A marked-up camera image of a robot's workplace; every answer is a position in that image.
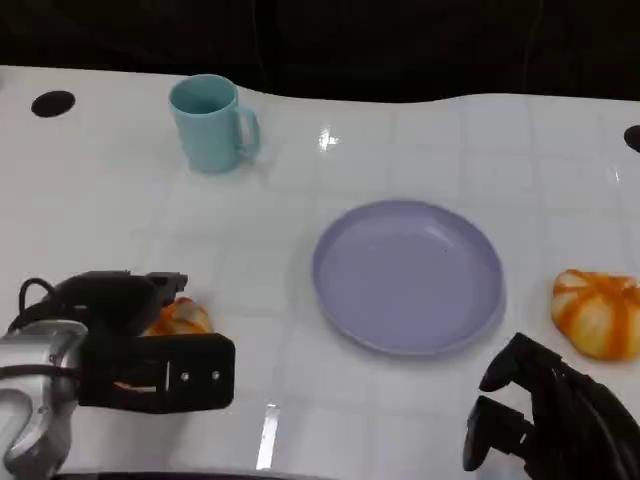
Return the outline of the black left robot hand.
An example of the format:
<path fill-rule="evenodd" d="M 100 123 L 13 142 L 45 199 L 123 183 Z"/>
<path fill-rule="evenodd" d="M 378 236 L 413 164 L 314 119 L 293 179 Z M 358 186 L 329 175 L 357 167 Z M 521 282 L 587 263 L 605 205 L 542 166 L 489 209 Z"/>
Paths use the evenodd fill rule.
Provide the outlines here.
<path fill-rule="evenodd" d="M 188 276 L 179 272 L 90 271 L 59 283 L 54 298 L 81 313 L 91 329 L 138 336 L 184 291 L 187 282 Z"/>

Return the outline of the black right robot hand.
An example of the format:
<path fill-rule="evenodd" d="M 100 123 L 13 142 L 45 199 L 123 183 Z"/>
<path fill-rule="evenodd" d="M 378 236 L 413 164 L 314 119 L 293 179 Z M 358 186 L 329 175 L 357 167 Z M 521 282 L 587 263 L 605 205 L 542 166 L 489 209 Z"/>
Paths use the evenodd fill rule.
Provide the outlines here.
<path fill-rule="evenodd" d="M 494 357 L 467 420 L 462 464 L 491 450 L 523 460 L 532 479 L 636 479 L 639 425 L 603 384 L 517 333 Z"/>

